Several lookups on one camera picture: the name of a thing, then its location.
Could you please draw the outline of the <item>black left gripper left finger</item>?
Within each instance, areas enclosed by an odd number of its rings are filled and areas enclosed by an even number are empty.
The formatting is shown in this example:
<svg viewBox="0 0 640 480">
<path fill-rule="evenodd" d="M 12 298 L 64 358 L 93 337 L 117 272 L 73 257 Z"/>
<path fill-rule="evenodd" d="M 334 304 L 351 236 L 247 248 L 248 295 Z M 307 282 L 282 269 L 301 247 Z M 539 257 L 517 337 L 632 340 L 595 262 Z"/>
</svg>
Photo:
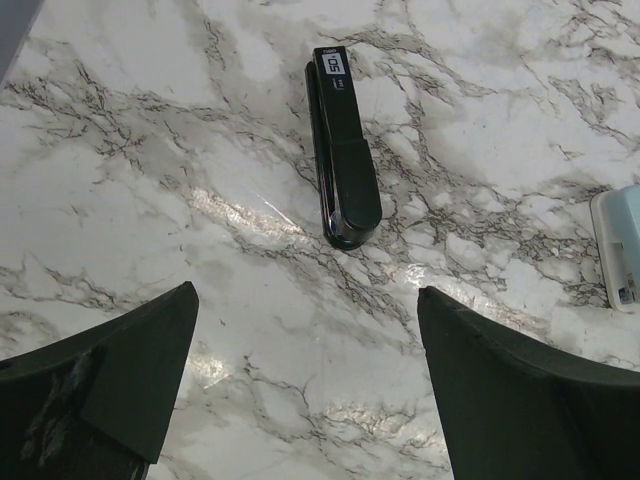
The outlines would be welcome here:
<svg viewBox="0 0 640 480">
<path fill-rule="evenodd" d="M 2 361 L 2 478 L 145 478 L 166 438 L 198 308 L 185 282 Z"/>
</svg>

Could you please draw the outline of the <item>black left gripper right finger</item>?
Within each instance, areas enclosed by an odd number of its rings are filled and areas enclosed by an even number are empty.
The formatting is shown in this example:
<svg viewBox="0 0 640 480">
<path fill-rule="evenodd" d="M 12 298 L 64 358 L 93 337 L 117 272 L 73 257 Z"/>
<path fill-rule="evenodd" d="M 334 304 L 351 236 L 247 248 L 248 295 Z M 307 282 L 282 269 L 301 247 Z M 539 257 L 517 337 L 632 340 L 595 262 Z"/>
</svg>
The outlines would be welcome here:
<svg viewBox="0 0 640 480">
<path fill-rule="evenodd" d="M 423 288 L 418 320 L 457 479 L 636 479 L 639 375 Z"/>
</svg>

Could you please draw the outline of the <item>black stapler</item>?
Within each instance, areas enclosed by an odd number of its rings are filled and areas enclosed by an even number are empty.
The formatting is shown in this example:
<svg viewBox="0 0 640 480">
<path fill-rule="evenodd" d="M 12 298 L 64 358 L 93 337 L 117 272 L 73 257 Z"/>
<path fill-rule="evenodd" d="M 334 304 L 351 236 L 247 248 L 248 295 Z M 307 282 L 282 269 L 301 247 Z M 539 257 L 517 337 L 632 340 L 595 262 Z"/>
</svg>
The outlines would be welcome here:
<svg viewBox="0 0 640 480">
<path fill-rule="evenodd" d="M 378 227 L 382 207 L 346 49 L 314 49 L 305 80 L 324 236 L 354 250 Z"/>
</svg>

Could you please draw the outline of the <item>light blue mini stapler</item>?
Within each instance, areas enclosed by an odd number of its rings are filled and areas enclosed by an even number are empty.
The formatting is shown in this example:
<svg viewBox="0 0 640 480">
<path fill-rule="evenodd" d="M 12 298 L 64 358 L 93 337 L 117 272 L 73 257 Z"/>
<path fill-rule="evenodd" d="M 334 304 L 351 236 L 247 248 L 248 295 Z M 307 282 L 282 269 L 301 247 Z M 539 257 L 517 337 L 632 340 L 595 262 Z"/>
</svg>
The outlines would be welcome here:
<svg viewBox="0 0 640 480">
<path fill-rule="evenodd" d="M 599 193 L 590 210 L 609 304 L 638 314 L 639 186 Z"/>
</svg>

